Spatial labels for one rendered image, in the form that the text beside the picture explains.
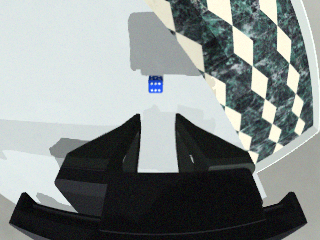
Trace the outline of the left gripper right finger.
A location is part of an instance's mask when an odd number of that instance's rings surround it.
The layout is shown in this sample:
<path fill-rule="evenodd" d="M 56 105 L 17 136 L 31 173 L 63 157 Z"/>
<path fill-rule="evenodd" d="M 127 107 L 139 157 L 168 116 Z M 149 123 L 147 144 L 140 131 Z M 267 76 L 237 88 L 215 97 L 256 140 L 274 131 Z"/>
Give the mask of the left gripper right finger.
<path fill-rule="evenodd" d="M 255 171 L 249 152 L 194 125 L 179 113 L 175 116 L 175 142 L 178 172 L 248 168 L 253 175 Z"/>

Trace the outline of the blue die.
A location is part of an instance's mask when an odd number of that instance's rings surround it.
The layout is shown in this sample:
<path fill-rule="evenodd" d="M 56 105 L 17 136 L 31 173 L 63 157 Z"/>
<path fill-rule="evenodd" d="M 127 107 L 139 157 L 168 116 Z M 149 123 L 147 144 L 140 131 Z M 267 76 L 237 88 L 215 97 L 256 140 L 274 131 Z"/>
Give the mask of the blue die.
<path fill-rule="evenodd" d="M 149 93 L 162 93 L 163 92 L 162 76 L 149 76 L 148 88 L 149 88 Z"/>

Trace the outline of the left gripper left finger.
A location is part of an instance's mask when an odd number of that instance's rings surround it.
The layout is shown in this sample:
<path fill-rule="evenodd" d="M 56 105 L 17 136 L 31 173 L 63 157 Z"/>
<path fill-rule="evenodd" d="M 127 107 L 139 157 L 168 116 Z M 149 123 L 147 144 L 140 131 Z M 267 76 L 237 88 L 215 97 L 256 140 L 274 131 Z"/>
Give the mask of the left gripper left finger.
<path fill-rule="evenodd" d="M 61 167 L 138 172 L 140 141 L 141 118 L 140 114 L 135 114 L 121 126 L 67 153 Z"/>

